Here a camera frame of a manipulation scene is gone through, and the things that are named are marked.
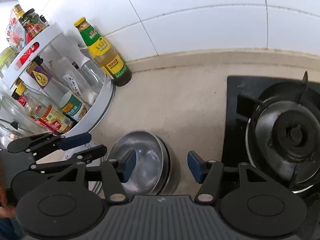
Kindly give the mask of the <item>person's left hand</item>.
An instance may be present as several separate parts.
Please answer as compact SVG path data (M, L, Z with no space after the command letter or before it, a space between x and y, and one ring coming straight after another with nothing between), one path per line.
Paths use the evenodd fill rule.
M5 191L5 185L4 185L4 171L2 167L1 167L0 199L1 199L1 207L0 207L1 218L15 218L15 207L10 205L7 201L7 195Z

